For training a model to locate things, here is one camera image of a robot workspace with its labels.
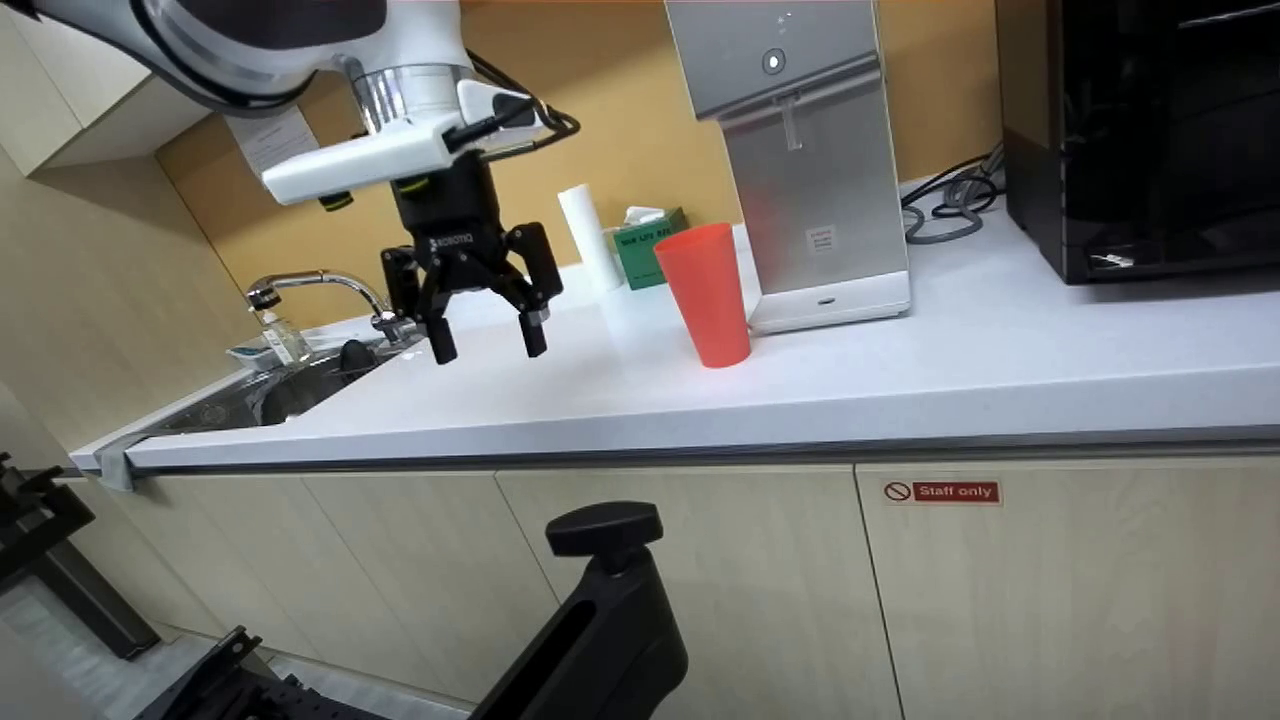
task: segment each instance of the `white countertop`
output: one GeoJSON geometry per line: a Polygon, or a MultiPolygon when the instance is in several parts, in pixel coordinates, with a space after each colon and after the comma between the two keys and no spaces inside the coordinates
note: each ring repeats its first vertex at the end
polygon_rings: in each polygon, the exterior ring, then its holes
{"type": "Polygon", "coordinates": [[[136,466],[847,453],[1091,438],[1280,438],[1280,277],[1069,286],[1004,214],[913,246],[918,310],[756,334],[702,366],[669,286],[564,307],[547,355],[516,320],[458,327],[279,425],[155,434],[136,466]]]}

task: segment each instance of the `red cup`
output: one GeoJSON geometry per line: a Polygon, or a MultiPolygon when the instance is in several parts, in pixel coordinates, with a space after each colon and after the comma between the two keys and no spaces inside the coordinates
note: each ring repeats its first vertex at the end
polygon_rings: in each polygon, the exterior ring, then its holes
{"type": "Polygon", "coordinates": [[[752,355],[745,285],[737,277],[732,226],[702,224],[654,246],[680,303],[697,360],[730,366],[752,355]]]}

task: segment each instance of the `microwave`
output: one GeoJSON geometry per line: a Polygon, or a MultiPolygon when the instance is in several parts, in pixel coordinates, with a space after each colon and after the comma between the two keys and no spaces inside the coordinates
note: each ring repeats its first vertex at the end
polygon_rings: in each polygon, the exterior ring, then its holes
{"type": "Polygon", "coordinates": [[[1007,212],[1069,285],[1280,263],[1280,4],[995,0],[1007,212]]]}

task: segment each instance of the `bottle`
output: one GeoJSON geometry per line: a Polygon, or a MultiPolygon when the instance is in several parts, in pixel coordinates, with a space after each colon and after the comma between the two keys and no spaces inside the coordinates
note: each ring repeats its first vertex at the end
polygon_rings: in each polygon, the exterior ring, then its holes
{"type": "Polygon", "coordinates": [[[285,366],[295,366],[295,363],[311,360],[311,346],[309,346],[306,332],[295,332],[285,315],[278,315],[274,307],[261,307],[255,315],[266,324],[266,339],[270,339],[274,355],[285,366]]]}

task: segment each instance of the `floor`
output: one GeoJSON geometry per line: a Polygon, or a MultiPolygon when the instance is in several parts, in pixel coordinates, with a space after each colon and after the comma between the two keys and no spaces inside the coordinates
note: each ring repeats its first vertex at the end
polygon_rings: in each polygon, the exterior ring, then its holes
{"type": "MultiPolygon", "coordinates": [[[[0,629],[19,634],[19,642],[55,666],[55,676],[97,707],[102,720],[131,720],[147,707],[174,679],[179,679],[210,648],[206,634],[174,634],[142,659],[115,659],[44,584],[24,580],[0,594],[0,629]]],[[[270,657],[278,676],[295,676],[320,697],[345,698],[351,707],[396,716],[396,720],[465,720],[469,707],[430,698],[410,686],[365,679],[341,666],[320,666],[294,657],[270,657]]]]}

